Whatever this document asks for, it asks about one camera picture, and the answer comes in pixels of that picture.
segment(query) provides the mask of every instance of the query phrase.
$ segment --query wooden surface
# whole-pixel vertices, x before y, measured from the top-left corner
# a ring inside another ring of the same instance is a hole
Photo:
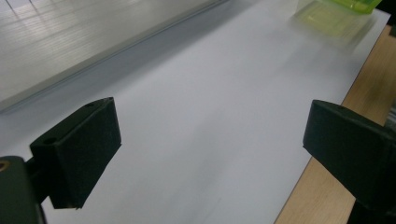
[[[396,98],[396,38],[387,26],[346,96],[343,106],[384,124]],[[315,159],[276,220],[276,224],[347,223],[354,197]]]

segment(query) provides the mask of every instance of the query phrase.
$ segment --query table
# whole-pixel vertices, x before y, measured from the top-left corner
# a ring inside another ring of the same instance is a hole
[[[346,96],[343,106],[383,125],[396,98],[396,38],[387,26]],[[311,159],[276,224],[347,223],[354,197]]]
[[[389,15],[352,54],[292,30],[296,1],[230,1],[0,115],[0,156],[114,96],[122,147],[83,209],[49,223],[273,223],[309,161],[312,99],[341,103]]]

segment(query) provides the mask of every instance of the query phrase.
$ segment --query green lid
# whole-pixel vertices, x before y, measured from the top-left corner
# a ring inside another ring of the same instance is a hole
[[[370,14],[374,8],[378,6],[381,0],[332,0],[344,7],[347,7],[355,12]]]

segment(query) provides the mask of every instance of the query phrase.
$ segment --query clamp jaw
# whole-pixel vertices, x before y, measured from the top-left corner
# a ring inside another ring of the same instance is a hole
[[[348,223],[396,223],[396,132],[314,100],[304,148],[356,198]]]
[[[81,208],[120,145],[114,100],[106,98],[38,137],[29,161],[0,158],[0,223],[46,223],[47,196],[54,208]]]

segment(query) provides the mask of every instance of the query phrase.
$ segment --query white sheet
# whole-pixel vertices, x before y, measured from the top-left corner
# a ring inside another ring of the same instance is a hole
[[[0,156],[114,96],[122,147],[81,210],[49,223],[273,223],[306,166],[312,99],[341,103],[389,15],[353,54],[286,25],[297,1],[232,0],[0,115]]]

